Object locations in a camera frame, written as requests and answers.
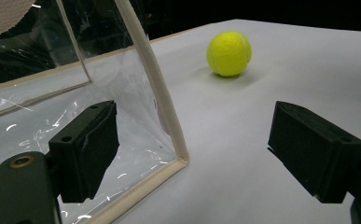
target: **white table surface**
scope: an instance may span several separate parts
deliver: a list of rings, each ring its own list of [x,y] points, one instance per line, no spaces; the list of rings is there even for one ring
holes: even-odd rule
[[[253,57],[234,78],[213,74],[210,39],[244,33]],[[268,150],[276,101],[304,106],[361,139],[361,32],[223,21],[152,44],[180,119],[190,165],[117,224],[351,223],[321,204]]]

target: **tennis ball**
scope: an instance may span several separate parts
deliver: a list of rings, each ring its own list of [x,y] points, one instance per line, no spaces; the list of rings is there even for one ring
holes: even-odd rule
[[[236,31],[216,35],[206,50],[212,70],[223,77],[239,75],[252,58],[252,48],[246,36]]]

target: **yellow tennis ball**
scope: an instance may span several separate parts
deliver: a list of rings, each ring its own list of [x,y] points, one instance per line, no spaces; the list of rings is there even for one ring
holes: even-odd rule
[[[206,50],[212,70],[223,77],[239,75],[252,58],[251,45],[242,33],[226,31],[216,35]]]

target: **clear plastic sheet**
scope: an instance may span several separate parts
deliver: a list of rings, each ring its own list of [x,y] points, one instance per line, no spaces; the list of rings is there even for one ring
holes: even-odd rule
[[[50,6],[50,9],[58,10],[55,1],[40,3],[41,8]],[[95,1],[94,3],[107,4],[111,1]],[[44,54],[41,54],[40,47],[35,47],[35,45],[30,46],[30,49],[27,50],[11,50],[16,56],[15,58],[21,57],[18,62],[9,64],[12,67],[19,66],[28,70],[28,66],[32,66],[30,63],[34,57],[37,57],[40,62],[44,63],[34,69],[63,68],[63,65],[64,69],[53,70],[42,78],[23,81],[0,89],[0,109],[13,108],[0,115],[0,163],[25,151],[47,153],[49,139],[85,108],[106,100],[114,100],[117,103],[118,140],[120,143],[118,154],[107,169],[104,180],[93,200],[78,204],[62,203],[59,198],[63,223],[83,222],[146,176],[177,158],[171,136],[161,127],[156,98],[139,55],[135,49],[127,48],[132,45],[132,41],[125,26],[121,23],[120,16],[116,14],[115,6],[112,3],[111,7],[104,5],[104,12],[108,13],[105,14],[106,23],[103,22],[100,24],[102,26],[93,27],[95,29],[93,31],[91,29],[93,13],[90,13],[86,9],[89,7],[83,6],[83,4],[86,3],[77,2],[75,4],[63,1],[67,17],[72,17],[69,21],[82,58],[90,58],[88,62],[85,61],[85,65],[91,83],[78,88],[69,88],[89,80],[85,79],[87,76],[82,66],[74,65],[74,63],[80,62],[77,61],[76,54],[73,52],[75,48],[68,45],[69,39],[66,39],[64,42],[67,44],[64,44],[59,51],[45,49]],[[137,8],[140,9],[141,6],[136,4],[135,10],[138,10]],[[95,20],[94,22],[99,23],[103,21],[103,17]],[[118,29],[113,30],[112,26],[105,24],[115,24]],[[76,29],[84,29],[85,35],[89,35],[89,37],[82,35],[83,32],[76,32]],[[49,42],[53,42],[58,36],[48,35],[47,38]],[[26,54],[31,57],[24,57],[21,52],[27,52]],[[63,55],[61,52],[67,52],[70,56]],[[22,70],[22,75],[28,76],[25,70]],[[32,73],[36,72],[32,68],[29,70]],[[42,89],[51,97],[35,101],[32,104],[24,104],[29,98],[38,98],[44,95]]]

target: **white tabletop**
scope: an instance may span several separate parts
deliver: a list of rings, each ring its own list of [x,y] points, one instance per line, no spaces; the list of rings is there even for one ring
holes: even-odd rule
[[[244,33],[246,70],[218,77],[210,39]],[[304,106],[361,139],[361,32],[224,21],[152,44],[180,119],[190,165],[115,223],[351,223],[342,204],[321,204],[268,150],[276,101]]]

